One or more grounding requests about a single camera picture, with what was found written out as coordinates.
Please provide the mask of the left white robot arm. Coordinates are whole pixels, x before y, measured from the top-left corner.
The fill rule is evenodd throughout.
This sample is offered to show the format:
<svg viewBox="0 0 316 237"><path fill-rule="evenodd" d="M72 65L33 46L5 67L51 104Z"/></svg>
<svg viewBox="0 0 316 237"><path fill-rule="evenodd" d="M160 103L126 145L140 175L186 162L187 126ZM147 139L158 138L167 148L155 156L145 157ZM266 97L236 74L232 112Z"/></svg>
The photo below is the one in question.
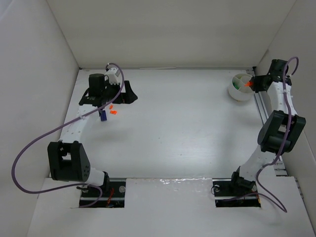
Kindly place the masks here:
<svg viewBox="0 0 316 237"><path fill-rule="evenodd" d="M118 73L90 74L88 89L79 101L79 120L70 124L57 142L47 147L50 175L53 180L78 182L110 188L109 175L92 167L83 147L84 134L97 121L106 121L108 104L131 104L138 99L130 82L118 83Z"/></svg>

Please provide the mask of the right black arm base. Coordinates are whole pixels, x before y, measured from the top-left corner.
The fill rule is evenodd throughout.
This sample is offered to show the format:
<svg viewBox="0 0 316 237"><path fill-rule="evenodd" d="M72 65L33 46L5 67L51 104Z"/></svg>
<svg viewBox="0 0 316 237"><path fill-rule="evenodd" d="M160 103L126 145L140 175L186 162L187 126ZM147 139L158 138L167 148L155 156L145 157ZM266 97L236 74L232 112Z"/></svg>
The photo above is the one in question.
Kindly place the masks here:
<svg viewBox="0 0 316 237"><path fill-rule="evenodd" d="M232 188L230 179L213 179L211 193L217 208L224 207L261 207L259 197L254 190L248 188Z"/></svg>

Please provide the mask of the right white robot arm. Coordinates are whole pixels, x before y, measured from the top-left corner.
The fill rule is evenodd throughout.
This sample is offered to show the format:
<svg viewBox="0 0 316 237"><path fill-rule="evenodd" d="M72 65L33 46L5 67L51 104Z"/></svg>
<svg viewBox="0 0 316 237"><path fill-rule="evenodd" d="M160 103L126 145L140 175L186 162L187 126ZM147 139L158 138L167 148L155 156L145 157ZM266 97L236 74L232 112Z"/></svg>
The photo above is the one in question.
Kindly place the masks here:
<svg viewBox="0 0 316 237"><path fill-rule="evenodd" d="M297 114L292 103L288 64L289 61L274 59L266 75L254 76L247 84L256 93L267 92L273 111L258 134L256 150L232 174L229 188L237 194L252 192L262 170L274 165L283 153L292 151L306 125L306 119Z"/></svg>

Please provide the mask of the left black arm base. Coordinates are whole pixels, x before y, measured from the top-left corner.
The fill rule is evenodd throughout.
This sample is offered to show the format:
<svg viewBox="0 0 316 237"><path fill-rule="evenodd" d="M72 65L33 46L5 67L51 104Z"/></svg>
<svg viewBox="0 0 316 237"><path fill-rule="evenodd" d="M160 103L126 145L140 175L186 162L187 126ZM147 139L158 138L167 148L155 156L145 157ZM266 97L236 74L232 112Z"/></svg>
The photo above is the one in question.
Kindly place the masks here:
<svg viewBox="0 0 316 237"><path fill-rule="evenodd" d="M100 195L98 189L93 187L77 187L81 190L79 206L88 205L88 208L124 208L126 179L111 178L109 182L109 190L103 190L101 198L94 204Z"/></svg>

